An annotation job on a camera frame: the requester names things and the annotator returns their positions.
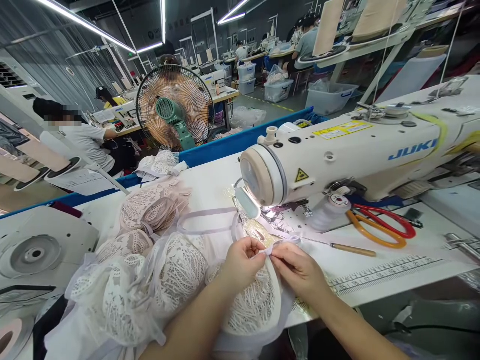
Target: green fan motor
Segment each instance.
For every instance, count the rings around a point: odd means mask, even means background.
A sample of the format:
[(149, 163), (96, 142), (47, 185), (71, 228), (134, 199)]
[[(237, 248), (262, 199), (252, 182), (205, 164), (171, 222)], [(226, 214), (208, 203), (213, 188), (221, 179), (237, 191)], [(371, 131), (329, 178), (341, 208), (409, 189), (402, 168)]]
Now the green fan motor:
[(195, 147), (195, 140), (187, 129), (185, 114), (180, 105), (169, 98), (161, 97), (156, 102), (156, 112), (167, 124), (172, 125), (176, 129), (183, 150)]

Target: ruler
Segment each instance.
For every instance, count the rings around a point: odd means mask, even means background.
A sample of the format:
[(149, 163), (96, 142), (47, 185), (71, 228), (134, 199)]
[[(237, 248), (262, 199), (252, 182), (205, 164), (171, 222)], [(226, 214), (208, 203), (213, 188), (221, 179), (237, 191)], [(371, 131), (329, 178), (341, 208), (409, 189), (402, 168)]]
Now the ruler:
[(409, 255), (366, 270), (328, 281), (330, 288), (339, 296), (352, 294), (375, 285), (394, 281), (395, 279), (421, 272), (445, 263), (445, 260), (425, 256)]

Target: yellow floor tape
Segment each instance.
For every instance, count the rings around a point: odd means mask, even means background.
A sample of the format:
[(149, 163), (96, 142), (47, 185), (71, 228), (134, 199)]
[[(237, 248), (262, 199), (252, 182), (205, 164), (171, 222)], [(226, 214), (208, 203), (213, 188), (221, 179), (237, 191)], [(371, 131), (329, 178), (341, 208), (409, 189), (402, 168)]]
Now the yellow floor tape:
[(288, 107), (280, 106), (280, 105), (274, 104), (274, 103), (269, 102), (269, 101), (265, 101), (265, 100), (262, 100), (262, 99), (259, 99), (259, 98), (256, 98), (256, 97), (252, 97), (252, 96), (248, 96), (248, 95), (243, 95), (243, 96), (246, 97), (246, 98), (249, 98), (249, 99), (261, 101), (262, 103), (265, 103), (265, 104), (270, 104), (270, 105), (276, 106), (277, 108), (280, 108), (280, 109), (288, 110), (289, 112), (292, 112), (292, 113), (295, 112), (295, 110), (289, 109)]

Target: electric fan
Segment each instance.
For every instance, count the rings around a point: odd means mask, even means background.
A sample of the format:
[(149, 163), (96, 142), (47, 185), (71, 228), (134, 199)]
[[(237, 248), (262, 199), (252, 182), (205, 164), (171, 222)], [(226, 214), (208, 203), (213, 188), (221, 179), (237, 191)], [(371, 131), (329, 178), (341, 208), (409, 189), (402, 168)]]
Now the electric fan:
[(159, 66), (143, 79), (136, 111), (149, 140), (175, 152), (205, 143), (215, 120), (212, 96), (202, 79), (173, 64)]

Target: fan guard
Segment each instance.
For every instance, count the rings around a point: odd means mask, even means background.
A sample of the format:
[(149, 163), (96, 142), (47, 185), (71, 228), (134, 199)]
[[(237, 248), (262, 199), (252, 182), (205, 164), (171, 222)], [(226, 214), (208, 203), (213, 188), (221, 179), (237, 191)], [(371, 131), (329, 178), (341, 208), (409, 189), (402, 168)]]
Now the fan guard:
[(162, 65), (143, 79), (136, 97), (138, 121), (148, 139), (162, 150), (182, 151), (177, 130), (164, 119), (170, 114), (159, 111), (167, 109), (165, 98), (181, 107), (195, 145), (205, 143), (214, 126), (215, 108), (202, 79), (183, 66)]

